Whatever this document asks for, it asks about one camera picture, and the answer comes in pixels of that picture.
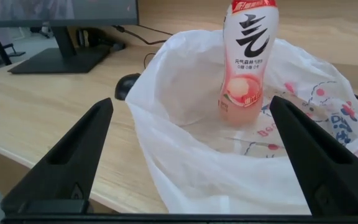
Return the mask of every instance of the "floor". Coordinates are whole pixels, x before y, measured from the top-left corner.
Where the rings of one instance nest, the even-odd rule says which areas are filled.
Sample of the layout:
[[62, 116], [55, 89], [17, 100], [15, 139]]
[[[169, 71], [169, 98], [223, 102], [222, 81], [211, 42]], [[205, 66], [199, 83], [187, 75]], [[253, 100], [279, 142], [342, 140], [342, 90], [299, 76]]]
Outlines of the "floor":
[[[15, 37], [13, 40], [14, 48], [16, 52], [25, 52], [24, 55], [20, 57], [11, 57], [12, 63], [21, 62], [37, 53], [51, 47], [58, 47], [55, 38], [47, 39], [40, 34], [31, 34], [29, 31], [24, 31], [24, 35], [22, 37], [18, 37], [15, 32], [12, 32], [11, 36]], [[6, 53], [13, 52], [12, 49], [6, 49]]]

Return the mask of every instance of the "monitor base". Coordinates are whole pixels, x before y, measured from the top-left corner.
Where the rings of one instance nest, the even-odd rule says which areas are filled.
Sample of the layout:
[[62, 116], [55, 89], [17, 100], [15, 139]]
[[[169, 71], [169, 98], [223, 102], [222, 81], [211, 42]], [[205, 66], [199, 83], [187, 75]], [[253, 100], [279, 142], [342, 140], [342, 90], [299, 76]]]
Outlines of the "monitor base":
[[88, 73], [109, 53], [108, 46], [76, 49], [76, 55], [63, 57], [60, 49], [46, 49], [10, 69], [15, 75], [51, 73]]

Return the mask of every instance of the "bottle label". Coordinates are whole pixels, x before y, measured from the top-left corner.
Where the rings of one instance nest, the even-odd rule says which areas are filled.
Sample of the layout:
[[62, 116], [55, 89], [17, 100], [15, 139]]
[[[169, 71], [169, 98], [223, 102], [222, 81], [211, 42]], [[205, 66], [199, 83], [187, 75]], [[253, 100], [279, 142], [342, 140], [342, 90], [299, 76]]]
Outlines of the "bottle label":
[[262, 96], [263, 76], [278, 27], [275, 0], [233, 0], [224, 22], [226, 74], [222, 94], [237, 106]]

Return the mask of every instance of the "monitor stand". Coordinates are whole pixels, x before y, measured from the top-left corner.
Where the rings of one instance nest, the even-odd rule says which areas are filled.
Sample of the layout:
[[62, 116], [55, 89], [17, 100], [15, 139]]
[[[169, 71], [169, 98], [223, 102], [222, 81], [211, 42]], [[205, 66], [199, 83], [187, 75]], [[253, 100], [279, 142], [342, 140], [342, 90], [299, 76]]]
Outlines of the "monitor stand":
[[110, 46], [74, 48], [67, 27], [52, 27], [59, 48], [46, 49], [10, 69], [12, 74], [88, 73], [109, 53]]

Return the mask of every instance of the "peach illustration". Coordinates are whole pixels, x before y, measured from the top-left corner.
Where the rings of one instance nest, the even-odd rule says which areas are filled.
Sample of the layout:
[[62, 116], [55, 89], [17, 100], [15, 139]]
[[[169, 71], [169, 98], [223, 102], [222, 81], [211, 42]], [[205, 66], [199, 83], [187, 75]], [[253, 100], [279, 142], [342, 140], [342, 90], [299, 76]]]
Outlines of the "peach illustration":
[[226, 86], [228, 97], [239, 106], [251, 103], [250, 99], [261, 91], [260, 88], [258, 78], [253, 75], [236, 75]]

